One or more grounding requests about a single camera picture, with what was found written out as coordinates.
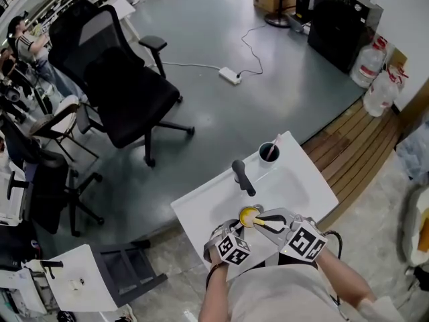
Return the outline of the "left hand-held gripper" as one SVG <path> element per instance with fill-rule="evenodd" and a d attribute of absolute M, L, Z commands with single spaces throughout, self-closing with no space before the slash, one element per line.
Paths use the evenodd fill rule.
<path fill-rule="evenodd" d="M 244 240 L 245 230 L 238 219 L 225 221 L 211 233 L 209 241 L 205 243 L 203 258 L 212 263 L 210 250 L 214 248 L 223 262 L 236 266 L 242 264 L 251 254 L 250 246 Z"/>

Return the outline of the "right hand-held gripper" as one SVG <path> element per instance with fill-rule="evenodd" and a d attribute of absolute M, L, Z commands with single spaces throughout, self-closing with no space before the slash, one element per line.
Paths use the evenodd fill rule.
<path fill-rule="evenodd" d="M 291 223 L 274 229 L 263 226 L 264 236 L 280 248 L 280 253 L 303 262 L 313 262 L 324 249 L 327 239 L 317 229 L 313 220 L 295 215 L 286 208 L 264 211 L 258 218 L 263 221 Z"/>

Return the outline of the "person's right forearm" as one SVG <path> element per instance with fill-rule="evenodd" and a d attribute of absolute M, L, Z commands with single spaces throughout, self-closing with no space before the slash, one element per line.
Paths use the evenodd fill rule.
<path fill-rule="evenodd" d="M 339 298 L 352 307 L 358 308 L 364 300 L 372 303 L 377 300 L 365 279 L 342 260 L 339 260 L 328 248 L 324 248 L 319 253 L 316 263 L 324 272 Z"/>

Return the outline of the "person's left forearm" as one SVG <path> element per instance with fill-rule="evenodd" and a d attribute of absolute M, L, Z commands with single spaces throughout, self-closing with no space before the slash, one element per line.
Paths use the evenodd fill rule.
<path fill-rule="evenodd" d="M 212 260 L 211 276 L 206 287 L 198 322 L 227 322 L 229 320 L 228 266 L 222 262 L 215 250 L 210 256 Z"/>

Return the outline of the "person's black trousers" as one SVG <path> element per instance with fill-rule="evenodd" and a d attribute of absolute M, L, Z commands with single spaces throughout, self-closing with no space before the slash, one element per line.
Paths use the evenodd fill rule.
<path fill-rule="evenodd" d="M 303 260 L 299 260 L 285 254 L 281 254 L 281 253 L 278 254 L 278 266 L 285 266 L 285 265 L 292 265 L 292 264 L 309 265 L 314 267 L 315 269 L 318 269 L 318 265 L 316 264 L 316 262 L 305 262 Z"/>

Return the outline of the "white ceramic sink basin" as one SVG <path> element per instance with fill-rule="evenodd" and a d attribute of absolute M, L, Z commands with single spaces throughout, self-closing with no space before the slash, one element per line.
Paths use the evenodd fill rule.
<path fill-rule="evenodd" d="M 223 173 L 172 203 L 186 235 L 207 268 L 210 263 L 203 258 L 203 251 L 211 233 L 229 219 L 238 219 L 246 228 L 244 240 L 251 254 L 238 266 L 230 264 L 228 280 L 280 252 L 280 248 L 264 236 L 263 226 L 290 228 L 291 223 L 263 221 L 258 215 L 282 207 L 294 216 L 313 220 L 316 226 L 338 204 L 333 191 L 290 132 L 282 135 L 277 146 L 280 156 L 271 166 L 261 165 L 258 152 L 242 160 L 256 191 L 254 197 L 240 189 L 230 165 Z"/>

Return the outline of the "white tumbler with dark interior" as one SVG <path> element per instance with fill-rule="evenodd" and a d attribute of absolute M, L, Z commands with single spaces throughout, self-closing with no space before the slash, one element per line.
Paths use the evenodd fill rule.
<path fill-rule="evenodd" d="M 259 161 L 262 166 L 271 166 L 280 156 L 280 150 L 273 142 L 266 142 L 259 147 Z"/>

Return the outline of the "person's light grey shirt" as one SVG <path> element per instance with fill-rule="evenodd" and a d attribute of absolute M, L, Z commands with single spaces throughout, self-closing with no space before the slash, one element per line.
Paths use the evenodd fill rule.
<path fill-rule="evenodd" d="M 325 280 L 320 266 L 292 264 L 248 270 L 229 288 L 228 322 L 345 322 Z M 389 297 L 377 298 L 374 303 L 364 300 L 354 309 L 367 322 L 405 322 Z"/>

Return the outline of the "pink toothbrush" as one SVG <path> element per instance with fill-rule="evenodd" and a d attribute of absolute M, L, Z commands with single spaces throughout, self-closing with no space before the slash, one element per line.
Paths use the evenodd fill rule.
<path fill-rule="evenodd" d="M 269 157 L 271 156 L 271 154 L 272 154 L 272 152 L 275 150 L 275 146 L 277 145 L 277 143 L 281 140 L 281 138 L 282 138 L 282 135 L 279 133 L 277 136 L 276 136 L 276 139 L 273 141 L 273 143 L 272 143 L 272 145 L 271 145 L 271 148 L 269 149 L 269 152 L 268 152 L 268 154 L 267 154 L 267 157 L 266 157 L 266 161 L 268 161 L 269 160 Z"/>

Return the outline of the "wooden slatted decking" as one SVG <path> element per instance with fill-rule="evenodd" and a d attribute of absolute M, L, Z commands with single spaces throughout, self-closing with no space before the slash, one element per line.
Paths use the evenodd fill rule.
<path fill-rule="evenodd" d="M 328 229 L 367 188 L 401 133 L 399 117 L 391 108 L 373 117 L 358 100 L 302 144 L 338 199 L 318 222 L 319 228 Z"/>

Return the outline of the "black metal sink stand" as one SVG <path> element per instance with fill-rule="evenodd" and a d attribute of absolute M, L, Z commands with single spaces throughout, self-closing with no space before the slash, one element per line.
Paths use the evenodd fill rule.
<path fill-rule="evenodd" d="M 150 247 L 150 241 L 145 239 L 91 248 L 103 282 L 118 307 L 167 281 L 166 274 L 155 273 L 145 253 Z"/>

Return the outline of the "white egg chair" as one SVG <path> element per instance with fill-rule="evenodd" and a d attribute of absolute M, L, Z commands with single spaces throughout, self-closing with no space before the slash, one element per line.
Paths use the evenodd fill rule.
<path fill-rule="evenodd" d="M 402 222 L 402 249 L 407 263 L 413 267 L 429 262 L 429 250 L 418 249 L 420 232 L 425 225 L 429 225 L 429 185 L 410 195 Z"/>

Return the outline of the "orange cushion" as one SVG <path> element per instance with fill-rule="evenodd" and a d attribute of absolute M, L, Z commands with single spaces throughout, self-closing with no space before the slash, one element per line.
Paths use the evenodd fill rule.
<path fill-rule="evenodd" d="M 429 250 L 429 225 L 425 225 L 420 232 L 418 249 L 421 252 L 427 252 Z"/>

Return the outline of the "marble print panel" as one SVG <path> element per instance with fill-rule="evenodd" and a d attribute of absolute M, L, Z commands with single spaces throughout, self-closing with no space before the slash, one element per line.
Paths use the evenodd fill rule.
<path fill-rule="evenodd" d="M 425 121 L 396 146 L 406 174 L 415 182 L 429 184 L 429 121 Z"/>

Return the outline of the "white power strip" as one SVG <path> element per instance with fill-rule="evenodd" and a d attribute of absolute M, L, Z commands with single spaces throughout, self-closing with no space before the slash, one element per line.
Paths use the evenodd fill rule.
<path fill-rule="evenodd" d="M 219 76 L 232 85 L 241 83 L 241 76 L 226 66 L 219 70 Z"/>

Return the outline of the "white sink basin without cabinet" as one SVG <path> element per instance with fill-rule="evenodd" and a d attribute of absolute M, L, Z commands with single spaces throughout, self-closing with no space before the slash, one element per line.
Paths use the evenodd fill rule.
<path fill-rule="evenodd" d="M 50 261 L 62 261 L 63 268 L 53 268 L 54 280 L 46 275 L 50 290 L 63 311 L 109 312 L 119 307 L 114 303 L 89 245 L 84 244 Z"/>

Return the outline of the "black mesh office chair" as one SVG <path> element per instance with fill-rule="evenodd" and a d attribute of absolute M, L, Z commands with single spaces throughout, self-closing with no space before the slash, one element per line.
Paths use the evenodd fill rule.
<path fill-rule="evenodd" d="M 139 41 L 154 56 L 158 68 L 154 71 L 129 45 L 115 8 L 97 7 L 87 0 L 78 1 L 61 14 L 50 26 L 49 35 L 50 64 L 87 96 L 116 148 L 143 138 L 144 160 L 153 168 L 153 128 L 177 129 L 194 135 L 193 126 L 162 120 L 183 100 L 179 90 L 167 80 L 160 61 L 160 50 L 167 45 L 162 38 L 146 36 Z"/>

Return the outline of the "tall brown board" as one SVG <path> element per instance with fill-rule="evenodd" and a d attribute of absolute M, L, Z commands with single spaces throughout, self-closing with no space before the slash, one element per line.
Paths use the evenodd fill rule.
<path fill-rule="evenodd" d="M 414 98 L 399 112 L 401 134 L 398 143 L 407 138 L 422 123 L 429 112 L 429 77 Z"/>

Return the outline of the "black swivel chair with jacket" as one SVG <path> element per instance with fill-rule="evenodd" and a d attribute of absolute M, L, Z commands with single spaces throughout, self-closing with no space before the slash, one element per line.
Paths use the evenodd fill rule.
<path fill-rule="evenodd" d="M 92 173 L 79 186 L 74 185 L 77 171 L 69 167 L 65 157 L 59 153 L 40 148 L 37 141 L 25 136 L 5 113 L 0 113 L 0 131 L 5 136 L 7 148 L 17 154 L 23 166 L 24 180 L 15 179 L 12 172 L 7 187 L 9 199 L 13 189 L 25 191 L 24 217 L 35 221 L 43 229 L 55 234 L 60 224 L 60 215 L 69 208 L 70 231 L 74 237 L 76 230 L 76 210 L 80 209 L 99 225 L 105 220 L 91 211 L 80 201 L 80 195 L 90 183 L 101 182 L 99 173 Z"/>

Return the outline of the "small black faucet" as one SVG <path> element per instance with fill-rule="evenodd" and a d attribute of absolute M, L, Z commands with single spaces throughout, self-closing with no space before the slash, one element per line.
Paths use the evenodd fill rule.
<path fill-rule="evenodd" d="M 50 261 L 50 260 L 40 260 L 40 266 L 45 274 L 49 274 L 50 278 L 54 280 L 56 277 L 52 271 L 53 268 L 63 268 L 62 261 Z"/>

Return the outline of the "grey dustpan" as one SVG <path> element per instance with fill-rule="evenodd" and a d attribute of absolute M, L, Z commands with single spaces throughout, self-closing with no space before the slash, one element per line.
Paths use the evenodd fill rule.
<path fill-rule="evenodd" d="M 308 34 L 308 32 L 310 31 L 310 22 L 304 23 L 303 21 L 300 21 L 296 17 L 296 14 L 288 13 L 286 15 L 286 17 L 288 18 L 288 22 L 289 22 L 290 27 L 295 32 L 301 33 L 301 34 Z"/>

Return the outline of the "black washing machine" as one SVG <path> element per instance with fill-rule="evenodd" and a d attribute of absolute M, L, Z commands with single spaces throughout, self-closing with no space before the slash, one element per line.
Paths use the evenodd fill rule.
<path fill-rule="evenodd" d="M 344 73 L 369 44 L 383 8 L 371 0 L 314 0 L 308 43 Z"/>

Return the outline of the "black standing fan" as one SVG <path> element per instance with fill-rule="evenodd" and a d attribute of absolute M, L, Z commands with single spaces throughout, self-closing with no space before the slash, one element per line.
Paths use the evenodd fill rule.
<path fill-rule="evenodd" d="M 266 24 L 275 28 L 290 28 L 290 22 L 287 15 L 283 14 L 283 0 L 278 0 L 278 8 L 276 12 L 267 13 L 264 16 Z"/>

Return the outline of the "folding chair with white seat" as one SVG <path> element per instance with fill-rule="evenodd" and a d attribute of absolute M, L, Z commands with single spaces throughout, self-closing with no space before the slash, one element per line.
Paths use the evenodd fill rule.
<path fill-rule="evenodd" d="M 62 145 L 65 139 L 70 140 L 98 159 L 99 156 L 78 142 L 73 134 L 75 126 L 78 127 L 81 134 L 85 134 L 92 128 L 104 132 L 103 126 L 90 117 L 90 113 L 88 112 L 89 109 L 97 113 L 95 108 L 88 103 L 81 102 L 78 97 L 74 95 L 67 96 L 60 102 L 55 113 L 44 115 L 31 126 L 29 135 L 34 138 L 53 140 L 72 162 L 74 162 L 75 159 Z"/>

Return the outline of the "small brown cardboard sheet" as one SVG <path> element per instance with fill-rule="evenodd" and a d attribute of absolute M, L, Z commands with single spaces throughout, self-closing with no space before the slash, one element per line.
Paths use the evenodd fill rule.
<path fill-rule="evenodd" d="M 404 67 L 407 62 L 407 59 L 408 58 L 405 54 L 403 54 L 398 48 L 395 48 L 389 60 L 389 65 L 392 65 L 397 68 Z"/>

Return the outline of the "black bin with yellow lid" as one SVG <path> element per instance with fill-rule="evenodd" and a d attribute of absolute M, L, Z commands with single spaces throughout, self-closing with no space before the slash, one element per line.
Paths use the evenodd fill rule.
<path fill-rule="evenodd" d="M 308 23 L 312 19 L 314 0 L 296 0 L 296 17 L 302 23 Z"/>

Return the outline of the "white plastic drawer unit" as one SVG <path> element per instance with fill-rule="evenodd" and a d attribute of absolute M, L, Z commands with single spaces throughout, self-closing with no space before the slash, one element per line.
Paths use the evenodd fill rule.
<path fill-rule="evenodd" d="M 25 189 L 12 188 L 7 198 L 7 189 L 11 173 L 0 172 L 0 225 L 16 227 L 23 220 L 23 200 Z"/>

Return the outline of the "white table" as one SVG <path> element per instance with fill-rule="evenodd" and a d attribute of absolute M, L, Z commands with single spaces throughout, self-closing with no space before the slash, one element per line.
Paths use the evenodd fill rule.
<path fill-rule="evenodd" d="M 138 43 L 140 35 L 138 34 L 137 30 L 135 29 L 129 18 L 131 14 L 136 12 L 134 6 L 128 3 L 127 0 L 108 0 L 104 3 L 100 3 L 98 1 L 96 4 L 97 7 L 102 7 L 105 5 L 111 5 L 115 8 L 115 11 L 119 18 L 121 29 L 123 30 L 126 40 L 129 43 Z"/>

